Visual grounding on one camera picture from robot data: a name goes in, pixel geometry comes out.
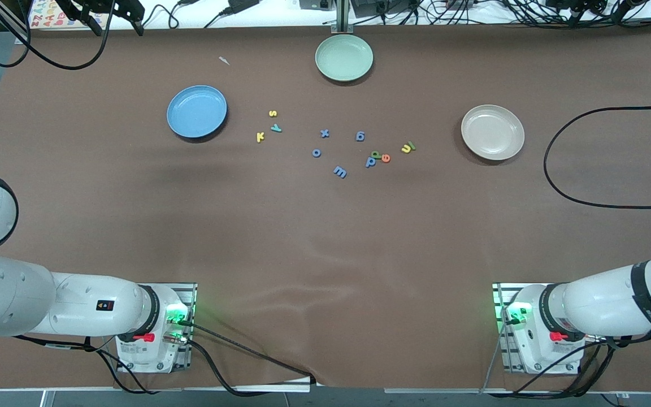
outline red button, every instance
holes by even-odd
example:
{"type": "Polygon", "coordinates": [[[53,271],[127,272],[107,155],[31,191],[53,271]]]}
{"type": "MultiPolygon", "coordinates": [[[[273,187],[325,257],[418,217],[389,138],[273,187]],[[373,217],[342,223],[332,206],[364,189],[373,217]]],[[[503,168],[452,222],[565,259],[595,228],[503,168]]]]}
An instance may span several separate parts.
{"type": "Polygon", "coordinates": [[[564,335],[563,333],[559,332],[550,332],[549,333],[549,339],[553,340],[554,342],[559,342],[560,340],[568,338],[568,335],[564,335]]]}
{"type": "Polygon", "coordinates": [[[134,335],[134,339],[141,339],[144,340],[145,342],[155,342],[155,334],[152,332],[146,333],[144,335],[134,335]]]}

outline table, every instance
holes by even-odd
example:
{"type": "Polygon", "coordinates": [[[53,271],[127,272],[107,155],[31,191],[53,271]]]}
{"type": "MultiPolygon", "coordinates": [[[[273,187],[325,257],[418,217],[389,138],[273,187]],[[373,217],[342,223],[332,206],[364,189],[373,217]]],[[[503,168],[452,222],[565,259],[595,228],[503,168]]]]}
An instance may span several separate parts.
{"type": "MultiPolygon", "coordinates": [[[[493,282],[569,281],[651,258],[650,211],[578,206],[541,173],[548,140],[573,116],[651,103],[649,29],[360,34],[375,65],[349,85],[318,73],[326,34],[313,28],[114,33],[80,72],[28,58],[0,85],[0,177],[21,207],[0,255],[197,281],[198,323],[326,386],[441,389],[481,386],[497,335],[493,282]],[[187,144],[165,109],[196,84],[222,90],[230,112],[217,137],[187,144]],[[514,159],[487,164],[463,146],[462,115],[481,103],[524,123],[514,159]],[[273,109],[282,134],[268,131],[273,109]],[[406,141],[418,150],[400,153],[406,141]],[[372,150],[391,163],[366,169],[372,150]]],[[[71,63],[98,46],[77,33],[38,41],[71,63]]],[[[555,182],[581,198],[651,203],[651,112],[574,124],[550,162],[555,182]]],[[[233,383],[294,378],[203,342],[233,383]]],[[[97,359],[0,338],[0,387],[110,386],[97,359]]],[[[525,379],[497,369],[488,387],[525,379]]],[[[215,384],[199,358],[145,382],[215,384]]],[[[651,391],[651,343],[619,351],[594,389],[651,391]]]]}
{"type": "MultiPolygon", "coordinates": [[[[170,10],[173,5],[175,5],[176,0],[141,0],[143,6],[145,6],[145,18],[150,15],[150,11],[160,3],[170,10]]],[[[545,0],[540,0],[541,5],[545,4],[545,0]]],[[[615,0],[608,0],[607,10],[612,10],[615,0]]],[[[41,14],[47,15],[49,13],[50,7],[56,7],[54,0],[36,0],[33,3],[33,15],[41,14]]],[[[186,7],[178,8],[175,13],[176,18],[180,21],[179,28],[202,28],[204,27],[217,13],[223,10],[223,8],[228,7],[227,0],[200,0],[193,5],[186,7]]],[[[538,8],[534,5],[531,6],[534,10],[538,8]]],[[[441,15],[445,11],[445,5],[442,3],[437,3],[436,12],[441,15]]],[[[562,10],[560,13],[566,18],[569,17],[568,10],[562,10]]],[[[462,11],[450,10],[444,13],[444,18],[451,18],[455,16],[454,21],[438,21],[437,24],[468,24],[475,23],[487,23],[487,24],[509,24],[515,20],[514,13],[509,11],[508,8],[503,5],[499,5],[498,2],[482,2],[476,3],[472,8],[468,9],[467,14],[462,13],[462,11]]],[[[388,24],[397,24],[400,23],[403,18],[406,17],[406,13],[401,13],[400,15],[390,14],[389,18],[393,16],[393,20],[389,20],[388,24]]],[[[49,25],[44,26],[42,21],[34,21],[33,16],[29,16],[32,26],[38,30],[47,31],[51,28],[56,30],[69,30],[72,28],[89,30],[89,28],[82,28],[80,23],[74,23],[73,25],[67,25],[64,23],[62,25],[49,25]]],[[[101,16],[102,25],[104,25],[107,16],[101,16]]],[[[630,11],[626,15],[627,19],[630,19],[630,22],[634,21],[651,21],[651,0],[643,6],[635,8],[633,11],[630,11]]],[[[584,13],[582,21],[591,21],[597,19],[597,16],[592,14],[590,11],[584,13]]],[[[64,16],[60,19],[61,21],[66,21],[64,16]]],[[[277,27],[277,26],[316,26],[323,27],[327,30],[328,26],[323,25],[324,23],[330,24],[331,21],[336,20],[336,10],[330,11],[314,11],[314,10],[301,10],[298,0],[261,0],[260,4],[249,8],[248,10],[242,11],[237,15],[225,16],[220,18],[212,24],[212,28],[230,28],[230,27],[277,27]]],[[[356,18],[353,8],[350,10],[349,21],[351,23],[357,23],[358,21],[364,21],[363,25],[380,25],[380,18],[371,19],[368,18],[356,18]]],[[[412,16],[408,20],[408,25],[414,25],[416,23],[416,18],[412,16]]],[[[426,18],[426,13],[421,10],[421,16],[418,21],[419,25],[427,25],[429,21],[426,18]]],[[[161,9],[153,15],[152,21],[147,23],[145,26],[148,30],[160,30],[168,28],[168,15],[161,9]]],[[[111,30],[126,30],[131,31],[132,26],[128,21],[122,20],[121,18],[116,18],[112,20],[111,30]]]]}

